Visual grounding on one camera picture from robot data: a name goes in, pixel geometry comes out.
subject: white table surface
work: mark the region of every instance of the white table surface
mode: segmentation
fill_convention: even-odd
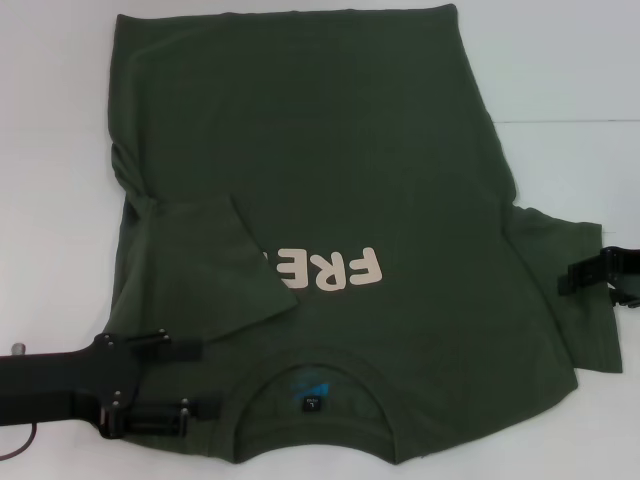
[[[86,345],[110,304],[123,193],[109,163],[115,16],[424,8],[394,0],[0,0],[0,353]],[[640,2],[459,0],[462,36],[518,183],[519,203],[604,225],[640,248]],[[640,311],[618,309],[625,373],[578,371],[559,406],[485,439],[391,466],[307,446],[243,465],[40,425],[0,463],[22,479],[640,478]],[[26,426],[0,429],[0,454]]]

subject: metal screw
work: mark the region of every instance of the metal screw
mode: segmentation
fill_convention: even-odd
[[[24,343],[14,343],[11,347],[11,355],[24,355],[27,353],[27,347]]]

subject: neckline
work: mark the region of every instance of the neckline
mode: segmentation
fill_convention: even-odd
[[[398,394],[384,377],[364,360],[339,350],[317,347],[284,351],[259,362],[259,366],[225,399],[220,422],[211,432],[209,454],[237,462],[236,430],[249,403],[276,376],[287,370],[309,365],[330,367],[346,373],[367,390],[383,411],[392,434],[392,458],[386,458],[385,455],[383,459],[394,464],[400,463],[405,458],[406,452],[410,450],[407,443],[411,441],[413,435],[411,435],[412,424],[407,412],[400,404]],[[284,445],[273,445],[272,449],[282,446]],[[351,442],[351,446],[358,448],[357,442]],[[362,450],[367,451],[366,445],[362,446]]]

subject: green t-shirt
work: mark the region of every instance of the green t-shirt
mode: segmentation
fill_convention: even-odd
[[[224,395],[156,448],[284,446],[392,463],[529,418],[618,372],[605,285],[556,293],[601,228],[513,206],[453,5],[117,22],[127,193],[107,330],[203,337],[140,400]]]

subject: white letter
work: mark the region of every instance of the white letter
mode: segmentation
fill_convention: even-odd
[[[320,273],[316,277],[316,285],[325,292],[342,290],[347,285],[347,274],[344,271],[344,261],[338,252],[331,254],[331,262],[327,262],[320,255],[311,255],[309,259],[316,267],[320,267]],[[329,277],[335,277],[336,283],[329,283]]]
[[[373,248],[367,247],[362,250],[362,259],[352,260],[349,266],[352,270],[367,270],[367,273],[351,275],[349,281],[352,285],[366,285],[382,280],[382,271]]]
[[[305,288],[309,285],[307,277],[307,251],[301,248],[281,248],[278,255],[282,258],[293,258],[293,262],[279,263],[276,267],[280,273],[293,273],[293,278],[283,278],[289,288]]]

